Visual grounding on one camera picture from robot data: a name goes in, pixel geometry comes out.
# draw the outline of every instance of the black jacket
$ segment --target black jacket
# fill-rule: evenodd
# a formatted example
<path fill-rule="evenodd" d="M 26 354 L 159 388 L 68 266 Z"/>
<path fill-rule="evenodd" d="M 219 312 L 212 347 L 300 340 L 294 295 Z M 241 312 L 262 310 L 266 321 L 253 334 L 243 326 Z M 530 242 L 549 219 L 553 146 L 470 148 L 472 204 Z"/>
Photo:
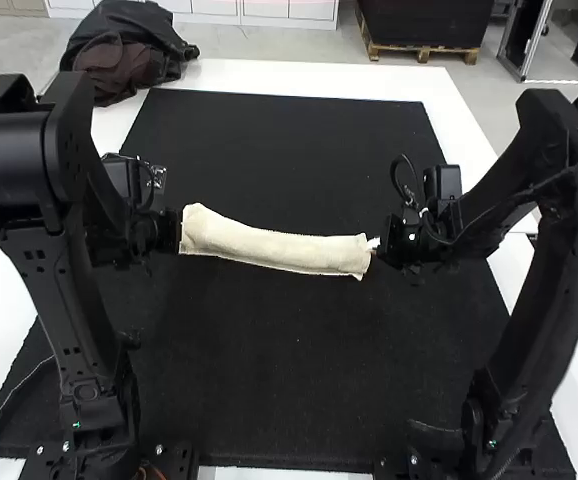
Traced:
<path fill-rule="evenodd" d="M 172 27 L 157 3 L 103 0 L 67 44 L 60 70 L 84 70 L 96 86 L 96 105 L 133 96 L 138 88 L 177 80 L 183 63 L 200 55 Z"/>

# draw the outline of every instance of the black rubber mat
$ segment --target black rubber mat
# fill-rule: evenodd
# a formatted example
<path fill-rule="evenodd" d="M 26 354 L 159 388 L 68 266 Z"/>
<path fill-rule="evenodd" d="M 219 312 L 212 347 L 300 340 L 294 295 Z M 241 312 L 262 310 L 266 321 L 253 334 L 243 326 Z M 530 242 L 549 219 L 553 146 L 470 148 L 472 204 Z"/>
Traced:
<path fill-rule="evenodd" d="M 172 207 L 370 236 L 397 211 L 388 171 L 401 152 L 420 171 L 444 162 L 422 104 L 171 90 L 149 93 L 123 147 L 167 166 Z M 98 271 L 112 322 L 142 334 L 141 435 L 191 440 L 209 464 L 369 471 L 378 455 L 400 458 L 407 419 L 459 426 L 508 319 L 485 261 L 426 269 L 418 287 L 377 261 L 362 282 L 212 258 L 155 256 L 152 268 Z M 35 325 L 0 401 L 48 352 Z M 56 379 L 27 389 L 0 455 L 59 430 Z M 555 430 L 540 456 L 569 468 Z"/>

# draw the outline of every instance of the white cabinet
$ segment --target white cabinet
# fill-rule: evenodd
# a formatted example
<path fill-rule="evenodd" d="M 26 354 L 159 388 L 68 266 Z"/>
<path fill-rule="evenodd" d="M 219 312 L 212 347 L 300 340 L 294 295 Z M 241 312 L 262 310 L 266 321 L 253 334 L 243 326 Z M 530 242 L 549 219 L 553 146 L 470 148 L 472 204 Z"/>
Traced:
<path fill-rule="evenodd" d="M 191 13 L 191 0 L 157 0 L 156 3 L 173 13 Z"/>
<path fill-rule="evenodd" d="M 42 1 L 50 17 L 84 18 L 102 0 Z M 335 30 L 339 0 L 154 0 L 174 14 L 174 22 Z"/>
<path fill-rule="evenodd" d="M 236 0 L 191 0 L 191 11 L 205 15 L 238 15 Z"/>
<path fill-rule="evenodd" d="M 243 0 L 243 15 L 289 18 L 289 0 Z"/>
<path fill-rule="evenodd" d="M 333 0 L 289 0 L 289 18 L 333 20 Z"/>

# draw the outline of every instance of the wooden pallet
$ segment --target wooden pallet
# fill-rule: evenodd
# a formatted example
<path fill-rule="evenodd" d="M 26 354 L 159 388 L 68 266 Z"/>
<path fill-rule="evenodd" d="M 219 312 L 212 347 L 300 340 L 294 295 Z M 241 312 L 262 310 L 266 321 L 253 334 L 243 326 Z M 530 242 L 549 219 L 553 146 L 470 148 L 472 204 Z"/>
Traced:
<path fill-rule="evenodd" d="M 367 55 L 369 55 L 369 60 L 372 62 L 377 62 L 380 59 L 380 52 L 416 52 L 418 54 L 418 63 L 427 63 L 431 52 L 463 54 L 467 65 L 475 65 L 478 61 L 478 53 L 480 52 L 479 48 L 451 48 L 431 45 L 383 45 L 375 43 L 371 39 L 371 34 L 367 28 L 367 22 L 357 4 L 356 18 L 358 19 L 358 25 L 360 26 L 362 40 L 365 42 L 365 47 L 367 48 Z"/>

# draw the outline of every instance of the metal frame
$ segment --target metal frame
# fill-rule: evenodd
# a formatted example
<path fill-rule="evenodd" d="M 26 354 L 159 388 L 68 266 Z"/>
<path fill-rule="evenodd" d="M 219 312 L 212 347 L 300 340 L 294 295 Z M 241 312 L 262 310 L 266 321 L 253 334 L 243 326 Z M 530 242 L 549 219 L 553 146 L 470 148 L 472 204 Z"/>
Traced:
<path fill-rule="evenodd" d="M 554 0 L 544 0 L 542 8 L 540 9 L 540 14 L 538 15 L 538 20 L 534 28 L 533 34 L 529 41 L 527 42 L 528 51 L 525 55 L 522 66 L 517 68 L 506 56 L 507 44 L 509 43 L 509 37 L 511 35 L 511 29 L 514 25 L 518 9 L 522 5 L 522 1 L 516 1 L 511 7 L 511 12 L 509 14 L 509 19 L 507 20 L 507 25 L 505 27 L 502 40 L 500 42 L 500 47 L 498 48 L 497 58 L 505 69 L 519 82 L 528 84 L 546 84 L 546 85 L 578 85 L 578 80 L 547 80 L 547 79 L 530 79 L 529 69 L 533 63 L 533 59 L 536 56 L 536 51 L 538 50 L 538 43 L 542 38 L 542 32 L 549 21 L 549 14 L 551 12 L 551 7 Z"/>

